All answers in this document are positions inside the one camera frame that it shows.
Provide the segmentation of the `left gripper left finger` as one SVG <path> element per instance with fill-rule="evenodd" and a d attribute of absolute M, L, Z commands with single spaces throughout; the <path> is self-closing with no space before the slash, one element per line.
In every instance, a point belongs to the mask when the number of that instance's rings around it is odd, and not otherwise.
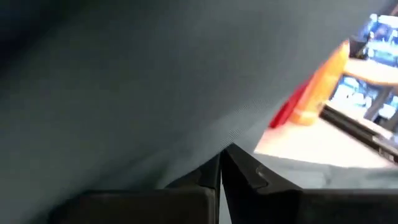
<path fill-rule="evenodd" d="M 57 207 L 49 224 L 218 224 L 220 156 L 158 190 L 85 192 Z"/>

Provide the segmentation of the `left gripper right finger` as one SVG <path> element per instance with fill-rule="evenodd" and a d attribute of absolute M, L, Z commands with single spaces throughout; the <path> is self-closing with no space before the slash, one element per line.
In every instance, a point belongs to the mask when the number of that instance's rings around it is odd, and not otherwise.
<path fill-rule="evenodd" d="M 303 189 L 235 144 L 220 166 L 232 224 L 398 224 L 398 190 Z"/>

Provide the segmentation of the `grey-teal shirt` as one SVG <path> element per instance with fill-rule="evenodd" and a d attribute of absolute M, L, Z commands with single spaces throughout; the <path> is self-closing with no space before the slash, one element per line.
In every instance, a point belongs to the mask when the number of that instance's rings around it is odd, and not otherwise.
<path fill-rule="evenodd" d="M 160 188 L 398 0 L 0 0 L 0 224 Z"/>

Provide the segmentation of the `red plastic bin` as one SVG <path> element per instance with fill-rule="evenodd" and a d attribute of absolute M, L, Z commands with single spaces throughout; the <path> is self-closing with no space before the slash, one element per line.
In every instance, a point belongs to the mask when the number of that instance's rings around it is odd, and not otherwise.
<path fill-rule="evenodd" d="M 268 127 L 271 129 L 278 128 L 285 124 L 290 115 L 293 113 L 297 103 L 301 99 L 305 89 L 308 86 L 310 79 L 306 82 L 302 83 L 292 94 L 291 96 L 285 101 L 285 103 L 280 107 L 279 111 L 275 114 L 271 122 L 269 123 Z"/>

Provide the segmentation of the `orange spray bottle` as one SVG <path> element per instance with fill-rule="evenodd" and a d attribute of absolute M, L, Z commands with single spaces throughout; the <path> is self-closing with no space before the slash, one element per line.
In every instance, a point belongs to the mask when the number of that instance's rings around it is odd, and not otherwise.
<path fill-rule="evenodd" d="M 311 126 L 318 118 L 349 59 L 349 40 L 345 40 L 313 74 L 290 115 L 294 124 Z"/>

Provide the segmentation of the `light wooden desk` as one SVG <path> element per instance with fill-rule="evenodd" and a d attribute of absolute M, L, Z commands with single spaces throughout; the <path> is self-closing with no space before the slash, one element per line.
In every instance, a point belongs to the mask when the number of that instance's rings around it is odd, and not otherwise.
<path fill-rule="evenodd" d="M 372 60 L 350 58 L 343 73 L 374 85 L 398 86 L 398 68 Z"/>

